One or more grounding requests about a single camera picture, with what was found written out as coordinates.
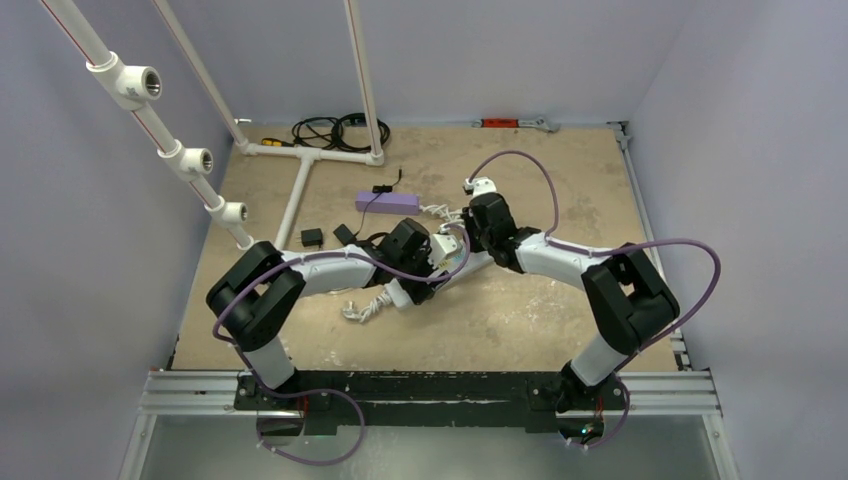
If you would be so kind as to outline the white power strip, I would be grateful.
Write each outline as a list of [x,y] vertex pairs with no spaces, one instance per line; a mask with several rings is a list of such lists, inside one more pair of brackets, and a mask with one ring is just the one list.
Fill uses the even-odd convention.
[[[458,272],[450,279],[443,281],[443,284],[439,287],[436,293],[439,293],[441,290],[447,290],[457,285],[460,281],[493,264],[494,260],[488,253],[471,253],[465,265],[461,269],[459,269]],[[398,310],[405,310],[414,305],[411,302],[409,296],[407,295],[407,286],[403,286],[399,279],[392,280],[385,287],[385,292],[387,293],[388,298],[391,300],[391,303]]]

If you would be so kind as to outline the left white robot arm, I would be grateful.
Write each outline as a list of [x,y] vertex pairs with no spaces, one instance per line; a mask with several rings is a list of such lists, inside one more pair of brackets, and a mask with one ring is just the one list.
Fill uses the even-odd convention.
[[368,289],[396,280],[428,295],[447,280],[434,259],[436,240],[406,218],[391,231],[353,239],[343,247],[284,253],[268,241],[250,247],[208,291],[213,334],[236,348],[259,376],[259,395],[272,408],[297,399],[298,375],[279,338],[298,300],[334,290]]

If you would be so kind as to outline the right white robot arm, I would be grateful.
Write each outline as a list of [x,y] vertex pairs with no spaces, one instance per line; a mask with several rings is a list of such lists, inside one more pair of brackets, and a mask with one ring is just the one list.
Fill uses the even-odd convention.
[[466,217],[498,266],[585,293],[597,334],[561,371],[561,392],[573,406],[596,399],[601,383],[680,314],[676,297],[640,249],[596,256],[586,247],[557,248],[541,230],[517,227],[499,193],[472,197]]

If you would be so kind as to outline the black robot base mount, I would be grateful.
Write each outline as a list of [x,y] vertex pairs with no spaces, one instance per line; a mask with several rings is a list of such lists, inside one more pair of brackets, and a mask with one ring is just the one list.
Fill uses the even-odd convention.
[[295,390],[267,393],[237,378],[234,408],[289,420],[269,433],[334,435],[341,427],[518,428],[592,444],[630,406],[619,378],[575,390],[561,372],[300,370]]

